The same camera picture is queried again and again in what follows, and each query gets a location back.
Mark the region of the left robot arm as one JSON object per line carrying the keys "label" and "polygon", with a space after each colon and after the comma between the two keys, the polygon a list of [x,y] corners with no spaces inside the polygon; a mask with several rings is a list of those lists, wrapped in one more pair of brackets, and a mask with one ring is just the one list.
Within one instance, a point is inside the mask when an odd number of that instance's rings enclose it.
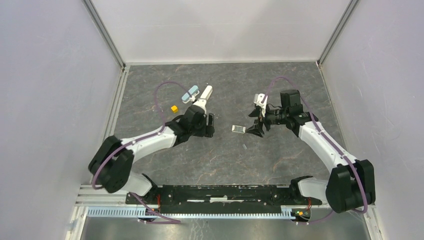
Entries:
{"label": "left robot arm", "polygon": [[92,187],[105,189],[110,194],[125,190],[137,194],[145,204],[153,203],[157,198],[153,181],[145,174],[134,173],[133,164],[155,152],[185,143],[190,137],[213,137],[214,118],[214,114],[193,105],[151,132],[131,138],[107,137],[88,165],[93,175]]}

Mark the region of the white staple box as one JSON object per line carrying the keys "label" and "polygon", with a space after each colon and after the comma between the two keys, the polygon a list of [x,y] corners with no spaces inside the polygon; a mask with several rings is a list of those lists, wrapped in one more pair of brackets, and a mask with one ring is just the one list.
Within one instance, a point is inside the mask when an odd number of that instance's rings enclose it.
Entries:
{"label": "white staple box", "polygon": [[233,133],[245,134],[246,133],[246,127],[241,126],[241,125],[232,125],[231,131]]}

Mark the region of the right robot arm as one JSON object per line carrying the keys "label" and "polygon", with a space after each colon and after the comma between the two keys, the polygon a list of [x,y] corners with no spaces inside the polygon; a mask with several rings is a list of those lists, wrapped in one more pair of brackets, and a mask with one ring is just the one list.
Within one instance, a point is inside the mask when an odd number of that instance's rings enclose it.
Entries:
{"label": "right robot arm", "polygon": [[271,108],[268,96],[256,94],[253,126],[246,133],[264,137],[272,125],[284,125],[305,142],[324,163],[330,175],[327,180],[302,176],[290,182],[289,199],[302,204],[308,198],[328,203],[336,213],[347,211],[366,212],[376,201],[374,166],[367,160],[359,160],[338,144],[324,129],[318,118],[305,111],[298,90],[280,93],[281,105]]}

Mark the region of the white stapler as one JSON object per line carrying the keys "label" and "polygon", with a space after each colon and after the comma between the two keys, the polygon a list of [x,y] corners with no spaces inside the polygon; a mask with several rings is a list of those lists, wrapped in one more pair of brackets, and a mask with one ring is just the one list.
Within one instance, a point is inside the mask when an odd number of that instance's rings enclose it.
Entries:
{"label": "white stapler", "polygon": [[212,92],[213,92],[213,87],[211,85],[207,85],[204,91],[202,92],[201,96],[199,97],[199,99],[207,101],[210,98]]}

